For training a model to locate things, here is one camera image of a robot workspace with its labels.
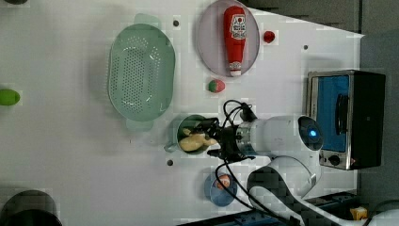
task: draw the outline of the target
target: white table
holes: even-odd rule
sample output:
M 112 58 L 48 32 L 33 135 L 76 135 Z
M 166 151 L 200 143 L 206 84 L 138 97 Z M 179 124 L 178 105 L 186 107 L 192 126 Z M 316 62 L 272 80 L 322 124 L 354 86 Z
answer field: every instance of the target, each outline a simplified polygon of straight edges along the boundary
M 247 210 L 204 198 L 202 183 L 220 161 L 164 152 L 168 124 L 182 112 L 222 117 L 228 99 L 255 105 L 259 118 L 300 114 L 308 71 L 357 69 L 361 36 L 252 10 L 261 33 L 273 30 L 277 39 L 261 45 L 247 74 L 223 78 L 226 90 L 213 94 L 205 86 L 215 75 L 202 64 L 193 35 L 212 2 L 31 0 L 15 8 L 0 1 L 0 88 L 22 94 L 18 105 L 0 107 L 1 203 L 40 189 L 70 226 L 165 226 Z M 138 12 L 160 18 L 177 57 L 172 105 L 143 134 L 125 128 L 106 92 L 110 45 Z M 243 182 L 268 163 L 254 161 L 233 167 Z M 309 197 L 356 188 L 355 171 L 324 172 Z

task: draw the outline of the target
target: red ketchup bottle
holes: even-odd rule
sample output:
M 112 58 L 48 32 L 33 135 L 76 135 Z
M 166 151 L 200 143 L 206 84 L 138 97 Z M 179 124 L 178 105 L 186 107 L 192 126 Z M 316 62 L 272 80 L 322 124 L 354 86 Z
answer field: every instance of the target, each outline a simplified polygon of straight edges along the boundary
M 224 39 L 231 76 L 241 75 L 244 46 L 246 45 L 246 14 L 240 7 L 227 8 L 224 13 Z

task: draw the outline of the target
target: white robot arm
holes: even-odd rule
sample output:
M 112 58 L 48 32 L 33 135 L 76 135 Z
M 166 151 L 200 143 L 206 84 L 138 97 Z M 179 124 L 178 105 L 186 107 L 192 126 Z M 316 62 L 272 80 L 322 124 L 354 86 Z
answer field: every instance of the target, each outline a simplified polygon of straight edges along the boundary
M 270 157 L 270 164 L 251 172 L 247 179 L 247 193 L 253 207 L 282 218 L 295 218 L 306 226 L 398 225 L 399 210 L 379 214 L 371 222 L 354 221 L 337 218 L 303 201 L 321 177 L 319 150 L 323 134 L 317 122 L 306 116 L 259 120 L 247 104 L 240 104 L 244 122 L 223 127 L 216 137 L 222 148 L 208 154 L 225 162 L 248 156 Z

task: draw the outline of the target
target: pink plate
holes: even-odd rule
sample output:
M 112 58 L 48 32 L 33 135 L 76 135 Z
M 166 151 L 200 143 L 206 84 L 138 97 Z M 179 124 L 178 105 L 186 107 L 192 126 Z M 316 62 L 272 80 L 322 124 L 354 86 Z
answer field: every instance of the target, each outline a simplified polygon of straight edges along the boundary
M 247 16 L 247 40 L 241 66 L 242 73 L 246 73 L 258 56 L 260 44 L 258 25 L 246 6 L 234 0 L 218 0 L 203 12 L 197 26 L 197 46 L 204 64 L 213 73 L 225 76 L 230 76 L 230 70 L 223 36 L 223 13 L 232 6 L 243 8 Z

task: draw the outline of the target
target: toy food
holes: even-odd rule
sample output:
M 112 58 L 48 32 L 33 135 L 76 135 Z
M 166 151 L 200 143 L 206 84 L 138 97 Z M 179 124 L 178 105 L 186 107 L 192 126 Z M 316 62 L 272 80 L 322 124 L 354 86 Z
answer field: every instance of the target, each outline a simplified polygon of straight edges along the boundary
M 202 146 L 211 146 L 217 144 L 217 141 L 213 138 L 206 139 L 205 134 L 190 134 L 189 129 L 184 128 L 183 133 L 188 137 L 180 140 L 180 148 L 185 152 L 193 152 Z
M 220 182 L 221 182 L 226 188 L 230 186 L 230 178 L 229 178 L 228 175 L 226 175 L 226 174 L 221 175 L 221 176 L 219 176 L 219 179 L 220 179 Z M 216 181 L 216 187 L 219 188 L 220 190 L 223 190 L 223 189 L 224 189 L 223 186 L 222 186 L 218 181 Z
M 208 85 L 208 90 L 214 93 L 221 92 L 223 91 L 224 88 L 225 88 L 224 82 L 219 79 L 212 80 Z

